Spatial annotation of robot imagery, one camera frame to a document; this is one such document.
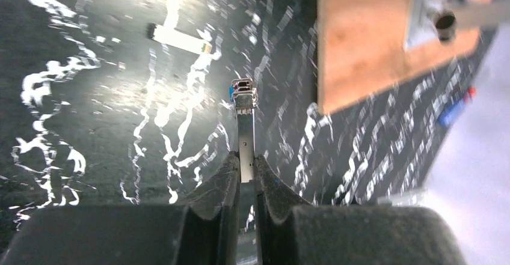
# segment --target metal bracket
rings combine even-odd
[[[432,21],[434,14],[441,11],[447,0],[411,0],[404,50],[410,50],[429,41],[437,40]]]
[[[241,183],[253,179],[255,160],[254,109],[257,106],[257,90],[249,78],[235,79],[230,87],[230,99],[234,102],[238,121],[239,162]]]
[[[469,0],[411,0],[404,50],[429,41],[447,43],[458,29],[497,27],[510,21],[510,0],[488,4]]]

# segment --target blue object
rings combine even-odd
[[[230,88],[229,88],[229,95],[230,95],[230,101],[231,101],[231,102],[234,102],[234,96],[233,96],[233,94],[234,94],[234,88],[230,87]]]
[[[460,98],[460,100],[451,104],[444,109],[441,114],[439,114],[437,123],[444,128],[448,128],[462,114],[464,108],[468,105],[468,103],[470,103],[470,101],[471,97],[468,94],[465,94],[463,98]]]

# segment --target red object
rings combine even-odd
[[[469,87],[467,88],[467,91],[464,95],[464,100],[472,99],[476,95],[476,88],[475,87]]]

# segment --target wooden board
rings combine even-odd
[[[473,52],[479,29],[404,51],[411,0],[319,0],[318,105],[322,114]]]

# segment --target blue marker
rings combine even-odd
[[[230,101],[231,102],[234,102],[234,88],[230,87],[229,88],[229,95],[230,95]]]
[[[437,123],[444,128],[448,128],[449,126],[451,126],[453,122],[464,111],[464,108],[471,102],[475,93],[476,93],[475,88],[469,87],[467,89],[467,92],[463,95],[462,98],[448,106],[441,112],[441,114],[439,114],[439,117],[437,118]]]

